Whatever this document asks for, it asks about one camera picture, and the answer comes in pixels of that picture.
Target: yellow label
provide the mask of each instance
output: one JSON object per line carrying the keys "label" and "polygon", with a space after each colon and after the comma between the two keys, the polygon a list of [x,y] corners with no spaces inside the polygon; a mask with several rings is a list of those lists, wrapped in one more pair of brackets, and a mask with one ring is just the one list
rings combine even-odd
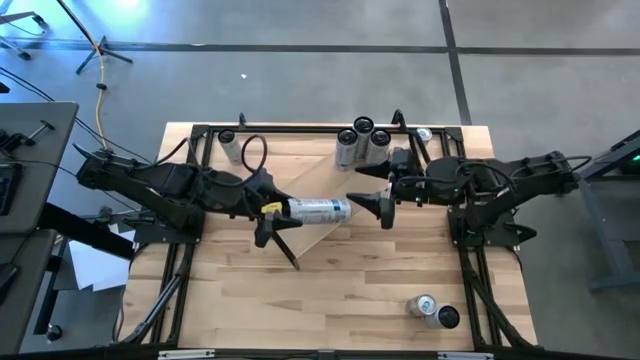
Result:
{"label": "yellow label", "polygon": [[282,212],[282,203],[267,204],[267,205],[262,207],[261,211],[262,211],[263,214],[270,213],[270,212],[276,212],[276,211]]}

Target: tripod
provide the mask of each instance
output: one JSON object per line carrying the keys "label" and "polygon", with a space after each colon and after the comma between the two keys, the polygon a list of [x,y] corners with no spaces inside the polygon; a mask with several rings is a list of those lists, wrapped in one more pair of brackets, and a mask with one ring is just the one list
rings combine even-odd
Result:
{"label": "tripod", "polygon": [[[89,42],[92,43],[93,45],[93,40],[91,39],[91,35],[89,35],[89,33],[87,32],[87,30],[85,29],[85,27],[82,25],[82,23],[80,23],[80,20],[78,20],[78,18],[73,14],[73,12],[71,11],[71,9],[69,9],[69,7],[67,6],[67,4],[64,3],[63,0],[56,0],[58,1],[58,4],[60,6],[62,6],[62,9],[64,10],[64,12],[67,13],[67,15],[69,15],[69,17],[71,18],[71,20],[74,22],[74,24],[76,24],[76,26],[78,27],[78,29],[80,29],[80,31],[82,32],[82,34],[84,35],[85,38],[87,38],[87,40]],[[107,50],[105,49],[106,47],[108,47],[109,45],[107,44],[107,38],[106,36],[102,36],[102,38],[100,39],[100,42],[98,44],[96,44],[97,50],[100,51],[101,55],[109,55],[109,56],[113,56],[116,59],[120,59],[122,61],[126,61],[129,64],[133,63],[133,60],[129,59],[128,57],[124,57],[118,53],[115,53],[111,50]],[[96,48],[94,47],[93,50],[91,50],[91,52],[89,53],[89,55],[87,56],[86,59],[84,59],[84,61],[82,62],[82,64],[80,64],[80,66],[78,67],[78,69],[76,69],[76,74],[80,75],[80,72],[82,71],[82,69],[85,68],[85,66],[87,66],[87,64],[89,63],[89,61],[91,61],[91,59],[93,58],[93,55],[95,55],[96,53]]]}

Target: can lid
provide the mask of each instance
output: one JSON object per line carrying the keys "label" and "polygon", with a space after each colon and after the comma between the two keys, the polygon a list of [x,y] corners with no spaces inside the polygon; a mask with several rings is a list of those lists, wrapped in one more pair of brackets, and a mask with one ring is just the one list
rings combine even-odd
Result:
{"label": "can lid", "polygon": [[351,129],[342,129],[338,132],[338,141],[344,145],[352,145],[355,144],[358,140],[358,134]]}
{"label": "can lid", "polygon": [[460,323],[460,314],[453,306],[445,305],[438,312],[438,320],[445,328],[453,329]]}
{"label": "can lid", "polygon": [[386,130],[376,130],[371,133],[371,142],[377,146],[389,145],[391,142],[391,135]]}
{"label": "can lid", "polygon": [[366,116],[360,116],[353,121],[353,128],[361,134],[368,134],[373,130],[373,120]]}
{"label": "can lid", "polygon": [[235,137],[236,134],[233,132],[233,130],[222,130],[220,134],[218,134],[218,141],[223,144],[228,144],[232,142]]}
{"label": "can lid", "polygon": [[431,140],[431,130],[429,130],[428,128],[420,128],[418,129],[418,135],[420,135],[420,139],[424,142],[424,141],[429,141]]}
{"label": "can lid", "polygon": [[436,312],[436,300],[430,295],[420,295],[418,297],[418,309],[425,315],[431,315]]}

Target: white paper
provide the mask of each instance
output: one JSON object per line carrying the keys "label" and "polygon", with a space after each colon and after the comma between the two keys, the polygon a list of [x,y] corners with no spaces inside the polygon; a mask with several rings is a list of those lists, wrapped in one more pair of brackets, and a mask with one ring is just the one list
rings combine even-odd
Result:
{"label": "white paper", "polygon": [[[109,225],[109,229],[118,234],[117,225]],[[135,231],[118,235],[133,242]],[[75,240],[69,243],[69,249],[71,250],[78,288],[84,289],[93,285],[93,291],[99,291],[127,283],[129,278],[128,260],[96,250]]]}

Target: black clamp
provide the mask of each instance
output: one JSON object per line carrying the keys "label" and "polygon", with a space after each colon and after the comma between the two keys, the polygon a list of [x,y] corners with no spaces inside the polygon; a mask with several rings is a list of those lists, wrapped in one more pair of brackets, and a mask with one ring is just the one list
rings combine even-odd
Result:
{"label": "black clamp", "polygon": [[402,114],[402,111],[400,109],[397,109],[393,113],[393,118],[391,119],[391,124],[392,125],[400,125],[400,131],[402,131],[402,132],[406,132],[407,131],[407,122],[404,120],[404,115]]}
{"label": "black clamp", "polygon": [[244,129],[247,125],[247,119],[244,117],[243,113],[240,113],[238,116],[238,129]]}

